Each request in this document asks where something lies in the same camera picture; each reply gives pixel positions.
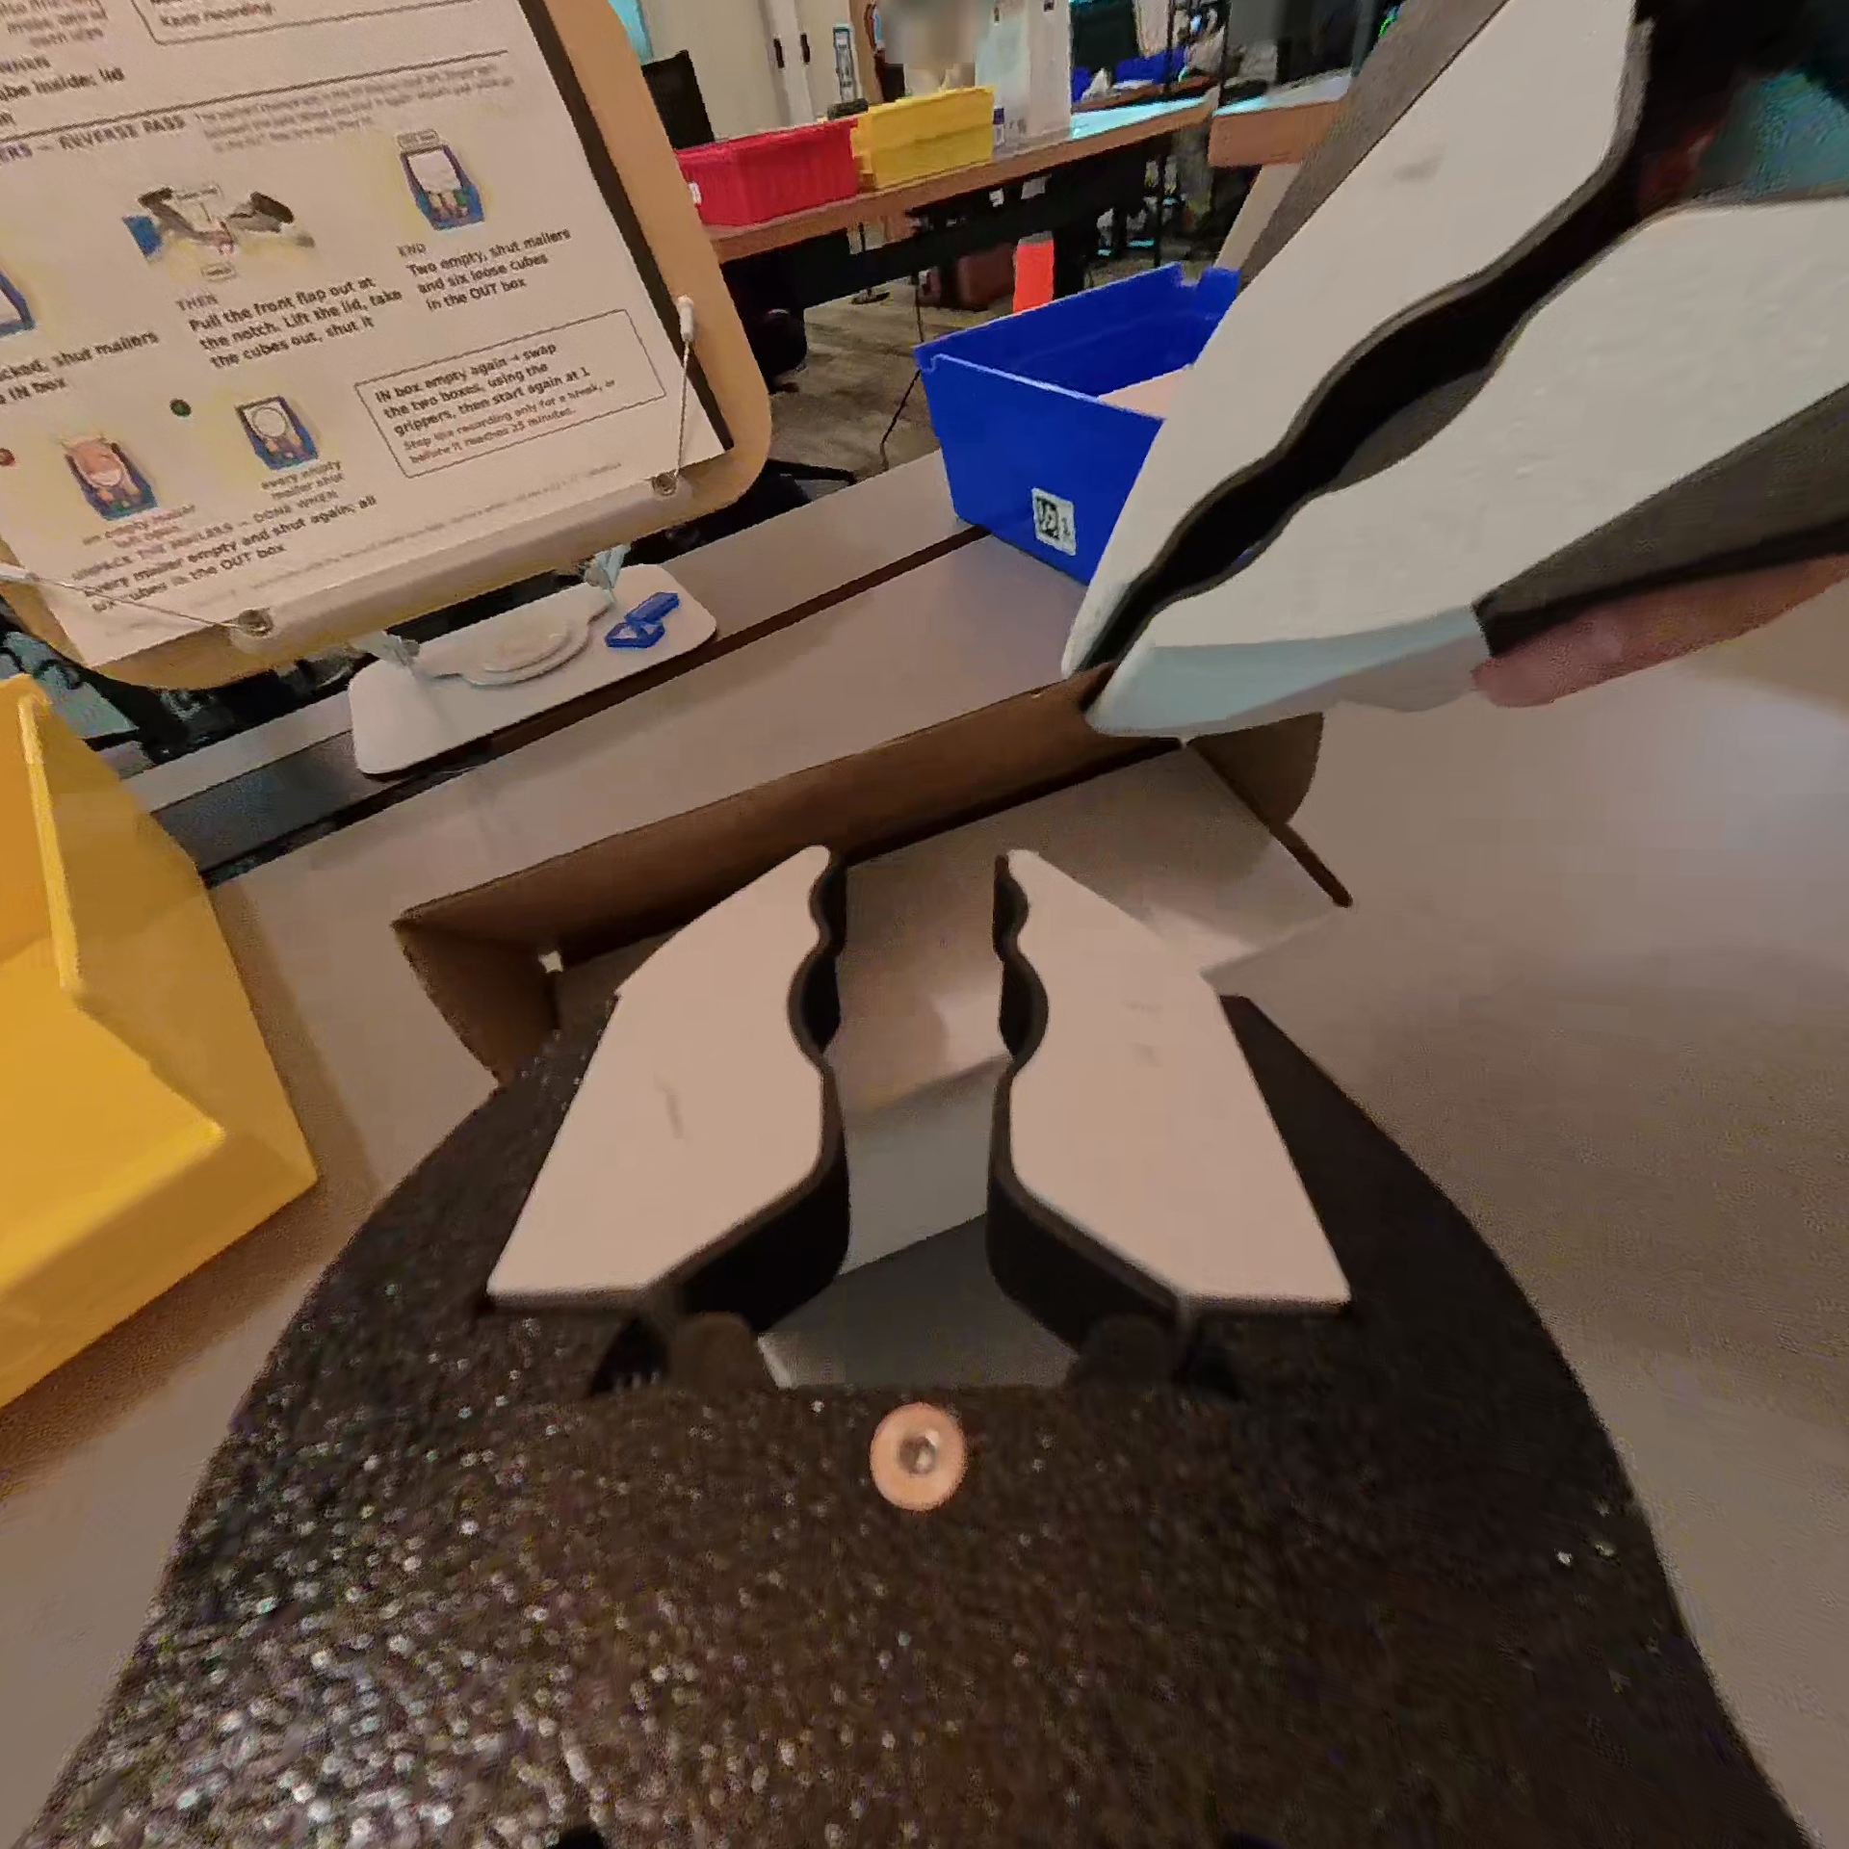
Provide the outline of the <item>small yellow plastic bin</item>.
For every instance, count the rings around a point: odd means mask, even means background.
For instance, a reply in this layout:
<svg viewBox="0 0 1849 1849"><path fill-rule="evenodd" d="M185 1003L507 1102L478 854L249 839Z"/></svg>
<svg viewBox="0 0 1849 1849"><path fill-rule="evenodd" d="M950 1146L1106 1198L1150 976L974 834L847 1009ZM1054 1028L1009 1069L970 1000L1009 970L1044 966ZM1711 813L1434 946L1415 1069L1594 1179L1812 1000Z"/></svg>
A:
<svg viewBox="0 0 1849 1849"><path fill-rule="evenodd" d="M995 91L987 85L870 104L849 120L859 192L886 192L982 166L995 153L995 107Z"/></svg>

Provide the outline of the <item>blue plastic bin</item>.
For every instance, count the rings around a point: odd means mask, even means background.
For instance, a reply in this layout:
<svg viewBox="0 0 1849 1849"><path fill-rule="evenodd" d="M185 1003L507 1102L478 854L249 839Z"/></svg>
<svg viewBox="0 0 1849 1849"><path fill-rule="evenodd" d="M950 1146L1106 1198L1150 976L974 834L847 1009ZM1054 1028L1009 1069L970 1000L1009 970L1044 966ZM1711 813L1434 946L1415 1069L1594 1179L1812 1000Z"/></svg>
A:
<svg viewBox="0 0 1849 1849"><path fill-rule="evenodd" d="M1237 289L1170 265L921 343L955 515L1088 583L1162 427L1100 395L1194 364Z"/></svg>

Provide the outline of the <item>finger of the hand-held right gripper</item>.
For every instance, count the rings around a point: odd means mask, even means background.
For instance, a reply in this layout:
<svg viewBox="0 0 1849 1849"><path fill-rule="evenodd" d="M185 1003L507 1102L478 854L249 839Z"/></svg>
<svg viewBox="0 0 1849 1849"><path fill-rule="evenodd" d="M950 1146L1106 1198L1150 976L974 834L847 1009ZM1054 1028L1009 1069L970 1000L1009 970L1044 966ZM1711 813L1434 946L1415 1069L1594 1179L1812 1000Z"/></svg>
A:
<svg viewBox="0 0 1849 1849"><path fill-rule="evenodd" d="M1065 641L1125 646L1133 590L1191 534L1237 560L1213 502L1302 459L1318 405L1415 315L1542 238L1625 148L1636 7L1407 4L1354 76L1172 387Z"/></svg>
<svg viewBox="0 0 1849 1849"><path fill-rule="evenodd" d="M1652 219L1418 445L1162 591L1086 718L1186 742L1444 706L1593 605L1843 554L1844 392L1843 192Z"/></svg>

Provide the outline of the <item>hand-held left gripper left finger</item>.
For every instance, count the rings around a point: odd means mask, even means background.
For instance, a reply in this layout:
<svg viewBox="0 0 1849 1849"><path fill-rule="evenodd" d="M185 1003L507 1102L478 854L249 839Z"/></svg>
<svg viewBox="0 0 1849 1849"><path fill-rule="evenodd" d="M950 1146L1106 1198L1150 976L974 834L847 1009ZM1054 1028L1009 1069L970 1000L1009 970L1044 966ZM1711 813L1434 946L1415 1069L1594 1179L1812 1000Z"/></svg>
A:
<svg viewBox="0 0 1849 1849"><path fill-rule="evenodd" d="M765 1338L847 1256L845 869L802 848L681 927L617 989L488 1275L496 1312L612 1312Z"/></svg>

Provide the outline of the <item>white oval puck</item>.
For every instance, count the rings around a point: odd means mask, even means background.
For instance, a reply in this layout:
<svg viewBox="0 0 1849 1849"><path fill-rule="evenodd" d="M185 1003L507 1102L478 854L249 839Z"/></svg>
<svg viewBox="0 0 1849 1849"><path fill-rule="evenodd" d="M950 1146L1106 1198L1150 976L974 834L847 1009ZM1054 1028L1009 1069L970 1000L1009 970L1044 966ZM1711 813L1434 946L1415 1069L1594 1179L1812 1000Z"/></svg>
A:
<svg viewBox="0 0 1849 1849"><path fill-rule="evenodd" d="M511 686L554 673L578 656L590 627L575 617L519 617L476 625L460 635L453 678L471 686Z"/></svg>

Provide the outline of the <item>white printed carton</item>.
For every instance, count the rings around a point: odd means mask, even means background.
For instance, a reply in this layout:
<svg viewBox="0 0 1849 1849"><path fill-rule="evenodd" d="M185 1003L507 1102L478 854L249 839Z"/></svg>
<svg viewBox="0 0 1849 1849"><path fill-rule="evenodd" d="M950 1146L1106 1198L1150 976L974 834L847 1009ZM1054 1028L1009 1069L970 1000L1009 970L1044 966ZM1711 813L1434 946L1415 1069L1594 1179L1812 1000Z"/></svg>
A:
<svg viewBox="0 0 1849 1849"><path fill-rule="evenodd" d="M995 155L1061 141L1072 115L1069 2L982 2L976 85L993 101Z"/></svg>

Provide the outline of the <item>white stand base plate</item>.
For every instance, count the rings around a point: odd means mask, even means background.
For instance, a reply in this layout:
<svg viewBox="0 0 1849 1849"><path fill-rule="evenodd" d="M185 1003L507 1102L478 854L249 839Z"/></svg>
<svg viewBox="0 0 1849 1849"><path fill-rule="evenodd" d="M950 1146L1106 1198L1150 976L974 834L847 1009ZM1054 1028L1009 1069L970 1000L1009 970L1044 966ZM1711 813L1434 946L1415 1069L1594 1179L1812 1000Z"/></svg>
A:
<svg viewBox="0 0 1849 1849"><path fill-rule="evenodd" d="M648 652L603 646L611 623L655 590L679 590L681 609L669 619L665 641ZM590 627L581 654L533 682L471 686L453 678L460 635L476 625L519 617L575 617ZM499 733L544 718L588 697L611 694L657 668L679 668L719 638L719 619L659 566L625 564L612 587L575 583L519 609L475 621L434 641L406 641L395 654L377 654L349 682L349 723L359 770L390 780Z"/></svg>

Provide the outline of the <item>person's right hand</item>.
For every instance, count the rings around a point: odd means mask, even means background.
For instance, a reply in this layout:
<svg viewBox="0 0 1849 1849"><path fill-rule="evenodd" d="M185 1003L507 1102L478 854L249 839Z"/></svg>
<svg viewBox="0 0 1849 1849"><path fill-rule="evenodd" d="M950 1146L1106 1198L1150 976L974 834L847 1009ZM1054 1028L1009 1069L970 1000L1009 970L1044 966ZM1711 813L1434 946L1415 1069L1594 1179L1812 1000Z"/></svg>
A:
<svg viewBox="0 0 1849 1849"><path fill-rule="evenodd" d="M1484 661L1471 687L1499 708L1554 706L1754 635L1844 580L1847 557L1834 554L1600 605Z"/></svg>

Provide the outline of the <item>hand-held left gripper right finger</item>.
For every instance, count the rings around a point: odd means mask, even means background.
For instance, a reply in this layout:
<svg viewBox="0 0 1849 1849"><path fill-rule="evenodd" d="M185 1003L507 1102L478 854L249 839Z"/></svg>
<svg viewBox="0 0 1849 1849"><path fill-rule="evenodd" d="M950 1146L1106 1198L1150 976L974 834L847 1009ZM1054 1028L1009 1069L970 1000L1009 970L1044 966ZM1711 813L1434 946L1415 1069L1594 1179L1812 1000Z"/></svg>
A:
<svg viewBox="0 0 1849 1849"><path fill-rule="evenodd" d="M1351 1286L1213 985L1042 854L999 856L1007 1063L985 1251L1074 1351L1135 1325L1186 1357L1223 1316L1325 1316Z"/></svg>

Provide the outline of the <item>long table with brown edge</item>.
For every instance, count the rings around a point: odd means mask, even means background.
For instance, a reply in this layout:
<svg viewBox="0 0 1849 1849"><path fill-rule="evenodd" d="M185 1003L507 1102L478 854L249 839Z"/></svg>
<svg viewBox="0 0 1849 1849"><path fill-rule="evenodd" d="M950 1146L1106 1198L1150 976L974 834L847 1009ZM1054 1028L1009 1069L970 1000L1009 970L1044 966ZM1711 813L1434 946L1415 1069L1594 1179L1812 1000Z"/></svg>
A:
<svg viewBox="0 0 1849 1849"><path fill-rule="evenodd" d="M1292 164L1303 161L1307 151L1329 132L1350 81L1350 73L1331 73L1279 85L1232 104L1221 99L1219 88L1186 94L1144 90L1131 101L1106 101L1074 112L1060 139L892 187L857 192L851 199L807 207L761 223L713 226L705 235L723 265L867 226L881 228L892 240L904 241L912 238L912 219L928 207L963 197L999 195L1108 155L1165 145L1176 133L1196 127L1208 130L1209 163L1219 171Z"/></svg>

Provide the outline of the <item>red plastic bin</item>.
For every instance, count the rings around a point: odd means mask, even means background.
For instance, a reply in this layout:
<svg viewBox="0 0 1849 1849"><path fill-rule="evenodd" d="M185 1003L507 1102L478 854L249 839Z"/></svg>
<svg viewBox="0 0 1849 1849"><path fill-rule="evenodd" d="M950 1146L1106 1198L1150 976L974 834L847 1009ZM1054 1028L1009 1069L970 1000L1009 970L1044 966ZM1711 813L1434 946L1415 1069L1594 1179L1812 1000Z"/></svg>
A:
<svg viewBox="0 0 1849 1849"><path fill-rule="evenodd" d="M851 120L707 141L676 163L705 228L753 228L859 192Z"/></svg>

